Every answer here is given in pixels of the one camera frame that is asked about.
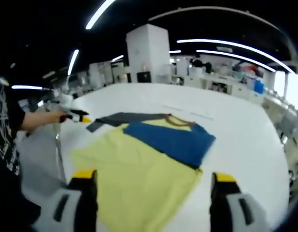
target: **blue container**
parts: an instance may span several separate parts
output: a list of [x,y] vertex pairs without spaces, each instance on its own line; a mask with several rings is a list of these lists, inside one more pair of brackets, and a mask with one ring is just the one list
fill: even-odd
[[254,91],[256,93],[263,94],[264,93],[264,84],[261,83],[260,81],[255,81]]

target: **office desk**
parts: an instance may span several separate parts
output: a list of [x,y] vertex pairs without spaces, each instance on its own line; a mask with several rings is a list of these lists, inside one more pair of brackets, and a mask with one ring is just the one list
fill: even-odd
[[[263,108],[226,94],[163,84],[114,84],[76,99],[74,107],[92,119],[117,112],[171,113],[195,121],[216,141],[203,160],[203,177],[166,232],[209,232],[213,172],[233,175],[243,192],[263,207],[271,227],[279,225],[288,207],[288,167],[278,135]],[[105,125],[94,134],[85,124],[61,125],[63,164],[67,179],[74,171],[70,153],[111,130]],[[99,232],[106,231],[99,223]]]

